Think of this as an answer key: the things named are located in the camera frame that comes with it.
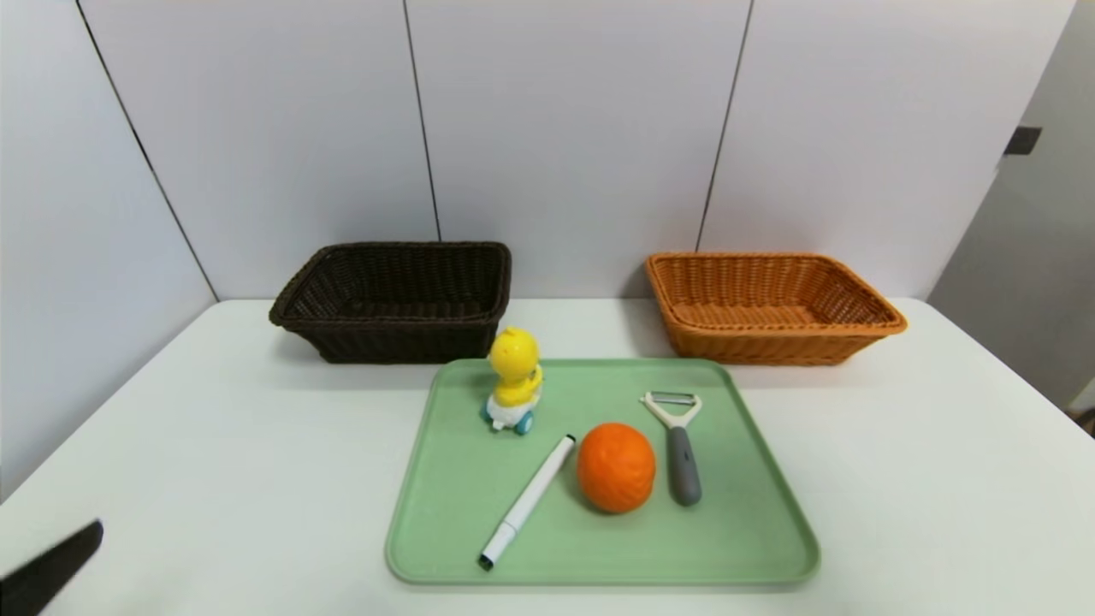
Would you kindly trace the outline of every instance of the wicker basket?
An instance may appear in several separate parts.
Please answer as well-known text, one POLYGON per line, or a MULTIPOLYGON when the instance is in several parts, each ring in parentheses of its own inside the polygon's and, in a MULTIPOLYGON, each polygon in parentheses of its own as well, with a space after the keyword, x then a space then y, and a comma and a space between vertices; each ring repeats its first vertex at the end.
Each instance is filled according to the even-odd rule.
POLYGON ((661 253, 646 260, 679 356, 723 364, 839 364, 907 327, 842 263, 808 253, 661 253))
POLYGON ((509 302, 496 242, 331 245, 289 280, 270 323, 331 363, 442 364, 485 358, 509 302))

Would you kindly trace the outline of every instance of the orange wicker basket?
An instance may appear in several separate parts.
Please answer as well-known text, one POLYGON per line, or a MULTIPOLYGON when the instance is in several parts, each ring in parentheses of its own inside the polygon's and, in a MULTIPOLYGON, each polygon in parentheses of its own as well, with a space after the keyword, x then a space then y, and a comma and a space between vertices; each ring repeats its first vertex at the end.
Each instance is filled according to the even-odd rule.
POLYGON ((678 356, 723 364, 839 364, 907 323, 844 264, 810 253, 659 253, 646 259, 678 356))

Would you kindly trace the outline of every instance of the white table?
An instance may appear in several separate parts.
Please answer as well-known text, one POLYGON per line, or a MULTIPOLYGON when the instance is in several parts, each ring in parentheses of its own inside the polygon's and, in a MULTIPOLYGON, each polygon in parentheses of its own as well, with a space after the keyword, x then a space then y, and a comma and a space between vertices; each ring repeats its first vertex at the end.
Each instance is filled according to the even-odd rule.
MULTIPOLYGON (((731 368, 822 562, 785 592, 422 588, 384 537, 436 367, 332 367, 226 301, 0 507, 0 571, 101 518, 48 614, 1095 613, 1095 442, 915 300, 832 369, 731 368)), ((548 358, 665 357, 646 300, 514 300, 548 358)))

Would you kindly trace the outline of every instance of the orange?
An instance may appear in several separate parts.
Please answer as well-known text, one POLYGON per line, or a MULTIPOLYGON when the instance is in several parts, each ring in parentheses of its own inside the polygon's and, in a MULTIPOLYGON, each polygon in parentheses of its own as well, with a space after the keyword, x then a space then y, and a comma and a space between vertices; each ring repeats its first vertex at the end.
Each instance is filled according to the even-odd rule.
POLYGON ((599 509, 625 513, 650 497, 655 466, 654 450, 643 433, 622 423, 602 423, 581 442, 578 484, 599 509))

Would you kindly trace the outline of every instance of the blue wheel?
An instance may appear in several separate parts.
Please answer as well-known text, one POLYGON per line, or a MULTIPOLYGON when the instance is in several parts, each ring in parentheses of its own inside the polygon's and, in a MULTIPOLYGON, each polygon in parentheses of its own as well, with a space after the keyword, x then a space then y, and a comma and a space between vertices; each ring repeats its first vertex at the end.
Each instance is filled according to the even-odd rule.
POLYGON ((514 432, 522 435, 528 434, 530 430, 532 430, 532 411, 525 414, 521 421, 514 427, 514 432))

